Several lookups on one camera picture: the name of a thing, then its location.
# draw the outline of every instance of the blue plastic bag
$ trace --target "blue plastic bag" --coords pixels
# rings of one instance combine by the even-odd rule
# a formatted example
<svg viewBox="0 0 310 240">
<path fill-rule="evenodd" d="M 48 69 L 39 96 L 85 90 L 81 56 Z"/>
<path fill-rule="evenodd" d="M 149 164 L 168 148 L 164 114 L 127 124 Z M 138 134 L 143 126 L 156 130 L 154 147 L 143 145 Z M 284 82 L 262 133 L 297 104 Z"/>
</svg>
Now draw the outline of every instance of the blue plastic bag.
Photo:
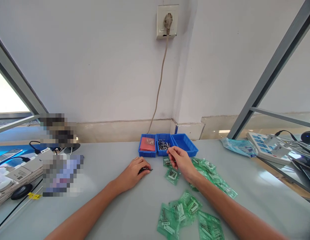
<svg viewBox="0 0 310 240">
<path fill-rule="evenodd" d="M 256 157 L 257 153 L 254 145 L 250 141 L 245 140 L 233 140 L 228 138 L 222 138 L 221 142 L 223 146 L 229 150 L 247 157 Z"/>
</svg>

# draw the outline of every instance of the person's left hand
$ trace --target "person's left hand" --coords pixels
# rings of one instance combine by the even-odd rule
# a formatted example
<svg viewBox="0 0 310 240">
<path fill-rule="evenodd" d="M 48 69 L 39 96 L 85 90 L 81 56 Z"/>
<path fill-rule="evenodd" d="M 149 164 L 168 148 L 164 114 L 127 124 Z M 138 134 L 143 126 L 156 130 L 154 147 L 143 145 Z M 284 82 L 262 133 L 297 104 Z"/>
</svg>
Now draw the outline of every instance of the person's left hand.
<svg viewBox="0 0 310 240">
<path fill-rule="evenodd" d="M 143 167 L 151 169 L 151 165 L 143 157 L 136 157 L 114 180 L 115 186 L 118 188 L 120 193 L 133 188 L 139 182 L 139 180 L 150 173 L 150 170 L 144 170 L 138 174 L 139 170 Z"/>
</svg>

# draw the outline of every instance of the forearm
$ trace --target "forearm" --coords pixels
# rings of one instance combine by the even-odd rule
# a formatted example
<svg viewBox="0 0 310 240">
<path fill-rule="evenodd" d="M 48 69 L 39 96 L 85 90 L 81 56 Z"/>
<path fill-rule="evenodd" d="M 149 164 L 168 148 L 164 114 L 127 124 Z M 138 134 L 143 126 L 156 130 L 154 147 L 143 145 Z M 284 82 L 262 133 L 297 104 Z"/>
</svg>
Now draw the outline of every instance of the forearm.
<svg viewBox="0 0 310 240">
<path fill-rule="evenodd" d="M 114 181 L 111 181 L 94 198 L 67 218 L 45 240 L 84 239 L 107 206 L 120 194 Z"/>
<path fill-rule="evenodd" d="M 192 183 L 240 239 L 286 239 L 256 215 L 236 203 L 201 174 L 193 176 Z"/>
</svg>

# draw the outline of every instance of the wall socket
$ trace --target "wall socket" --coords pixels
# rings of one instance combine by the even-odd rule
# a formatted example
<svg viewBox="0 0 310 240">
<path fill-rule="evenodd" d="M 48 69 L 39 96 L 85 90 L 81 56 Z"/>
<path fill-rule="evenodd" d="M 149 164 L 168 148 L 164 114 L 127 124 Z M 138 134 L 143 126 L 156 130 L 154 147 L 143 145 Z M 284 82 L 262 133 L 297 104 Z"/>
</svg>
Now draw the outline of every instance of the wall socket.
<svg viewBox="0 0 310 240">
<path fill-rule="evenodd" d="M 179 4 L 176 5 L 161 5 L 157 7 L 156 16 L 156 39 L 166 39 L 166 28 L 164 27 L 164 19 L 166 14 L 172 14 L 172 24 L 170 27 L 169 38 L 174 38 L 177 35 Z"/>
</svg>

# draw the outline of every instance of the red packet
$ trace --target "red packet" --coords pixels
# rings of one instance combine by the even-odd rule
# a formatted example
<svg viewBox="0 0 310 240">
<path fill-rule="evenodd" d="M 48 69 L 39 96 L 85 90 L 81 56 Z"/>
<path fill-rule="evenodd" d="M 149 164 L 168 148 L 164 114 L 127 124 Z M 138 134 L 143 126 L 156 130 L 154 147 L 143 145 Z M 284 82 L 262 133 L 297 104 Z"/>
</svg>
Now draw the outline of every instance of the red packet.
<svg viewBox="0 0 310 240">
<path fill-rule="evenodd" d="M 155 139 L 142 137 L 140 151 L 155 151 Z"/>
</svg>

